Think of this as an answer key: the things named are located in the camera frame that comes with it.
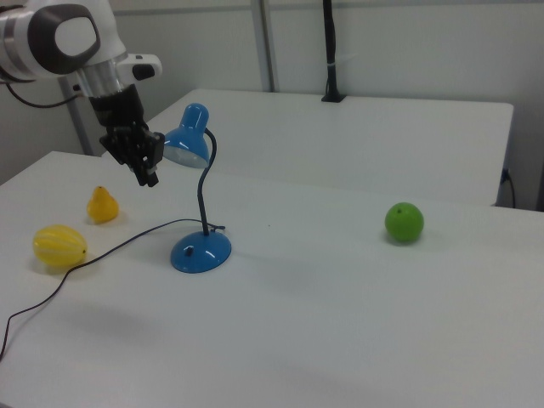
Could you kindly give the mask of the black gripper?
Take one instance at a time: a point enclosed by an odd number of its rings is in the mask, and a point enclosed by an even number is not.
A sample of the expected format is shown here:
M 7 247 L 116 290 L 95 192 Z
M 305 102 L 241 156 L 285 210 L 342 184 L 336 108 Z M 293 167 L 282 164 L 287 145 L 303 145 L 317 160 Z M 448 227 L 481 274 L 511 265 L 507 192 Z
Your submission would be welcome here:
M 157 185 L 157 164 L 162 159 L 163 137 L 152 133 L 135 85 L 90 99 L 107 135 L 100 143 L 120 163 L 129 165 L 140 186 Z

